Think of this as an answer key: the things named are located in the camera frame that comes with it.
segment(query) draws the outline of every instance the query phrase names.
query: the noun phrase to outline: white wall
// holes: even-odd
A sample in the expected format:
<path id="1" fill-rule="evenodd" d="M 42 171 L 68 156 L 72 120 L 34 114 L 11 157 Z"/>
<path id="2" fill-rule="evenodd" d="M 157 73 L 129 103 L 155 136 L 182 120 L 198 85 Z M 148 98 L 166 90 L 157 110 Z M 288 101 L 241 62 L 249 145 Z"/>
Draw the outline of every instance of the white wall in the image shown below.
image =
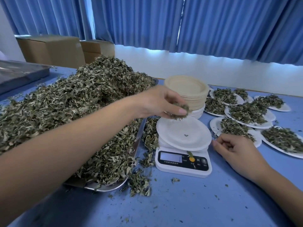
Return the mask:
<path id="1" fill-rule="evenodd" d="M 189 75 L 207 84 L 303 96 L 303 66 L 261 63 L 223 57 L 169 53 L 115 46 L 115 54 L 134 71 L 167 78 Z"/>
<path id="2" fill-rule="evenodd" d="M 25 61 L 13 30 L 0 4 L 0 51 L 13 61 Z"/>

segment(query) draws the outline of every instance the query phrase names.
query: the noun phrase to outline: forearm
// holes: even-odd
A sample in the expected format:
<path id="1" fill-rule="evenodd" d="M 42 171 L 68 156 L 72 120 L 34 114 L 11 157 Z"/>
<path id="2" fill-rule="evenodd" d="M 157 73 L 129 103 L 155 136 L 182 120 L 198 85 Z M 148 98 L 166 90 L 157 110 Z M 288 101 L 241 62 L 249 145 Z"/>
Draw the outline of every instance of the forearm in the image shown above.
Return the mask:
<path id="1" fill-rule="evenodd" d="M 136 109 L 131 98 L 122 99 L 3 154 L 0 220 L 11 221 L 54 191 L 134 119 Z"/>
<path id="2" fill-rule="evenodd" d="M 264 173 L 256 184 L 282 208 L 296 226 L 303 225 L 303 192 L 274 169 Z"/>

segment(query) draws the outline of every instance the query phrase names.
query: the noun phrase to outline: scale control panel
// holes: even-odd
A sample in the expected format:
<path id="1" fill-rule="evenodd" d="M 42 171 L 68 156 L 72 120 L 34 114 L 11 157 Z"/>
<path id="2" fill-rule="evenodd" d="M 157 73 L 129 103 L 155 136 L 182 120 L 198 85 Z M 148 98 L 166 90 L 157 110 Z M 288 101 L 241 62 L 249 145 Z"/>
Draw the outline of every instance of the scale control panel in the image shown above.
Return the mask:
<path id="1" fill-rule="evenodd" d="M 158 162 L 169 166 L 178 166 L 188 169 L 208 171 L 207 159 L 200 156 L 190 157 L 188 154 L 159 151 Z"/>

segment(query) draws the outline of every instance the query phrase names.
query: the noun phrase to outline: blue tabletop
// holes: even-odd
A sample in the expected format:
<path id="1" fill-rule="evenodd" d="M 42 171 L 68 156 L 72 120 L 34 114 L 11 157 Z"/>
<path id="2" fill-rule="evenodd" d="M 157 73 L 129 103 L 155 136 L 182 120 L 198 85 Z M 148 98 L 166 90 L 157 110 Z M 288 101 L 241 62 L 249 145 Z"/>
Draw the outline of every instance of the blue tabletop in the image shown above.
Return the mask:
<path id="1" fill-rule="evenodd" d="M 66 77 L 75 71 L 71 68 L 51 68 L 49 77 L 1 95 L 0 103 L 6 103 L 7 97 L 33 91 L 37 84 L 53 83 L 58 77 Z M 252 97 L 267 95 L 253 91 L 248 94 Z M 272 111 L 279 125 L 302 135 L 303 98 L 280 97 L 292 111 Z M 203 113 L 200 121 L 209 127 L 213 118 Z M 302 159 L 285 155 L 264 143 L 258 149 L 275 170 L 303 190 Z M 145 149 L 141 144 L 138 154 L 143 152 Z M 237 174 L 212 147 L 209 147 L 208 153 L 213 171 L 205 179 L 166 173 L 156 167 L 147 168 L 146 174 L 150 171 L 152 174 L 151 196 L 136 195 L 132 198 L 129 191 L 92 193 L 62 186 L 44 202 L 22 214 L 10 227 L 290 226 L 282 210 L 259 187 Z M 172 184 L 173 177 L 179 178 L 180 182 Z"/>

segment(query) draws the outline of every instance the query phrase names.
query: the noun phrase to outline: curtain fold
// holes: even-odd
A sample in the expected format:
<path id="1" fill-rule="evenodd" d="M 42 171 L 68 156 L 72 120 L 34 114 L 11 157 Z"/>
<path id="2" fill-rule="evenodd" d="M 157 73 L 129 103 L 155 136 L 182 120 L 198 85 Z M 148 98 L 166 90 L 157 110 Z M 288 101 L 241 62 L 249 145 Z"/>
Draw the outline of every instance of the curtain fold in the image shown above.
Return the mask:
<path id="1" fill-rule="evenodd" d="M 176 52 L 183 0 L 92 0 L 96 39 Z"/>
<path id="2" fill-rule="evenodd" d="M 303 0 L 291 0 L 260 62 L 303 65 Z"/>
<path id="3" fill-rule="evenodd" d="M 177 52 L 256 60 L 288 0 L 185 0 Z"/>
<path id="4" fill-rule="evenodd" d="M 16 35 L 92 39 L 85 0 L 0 0 Z"/>

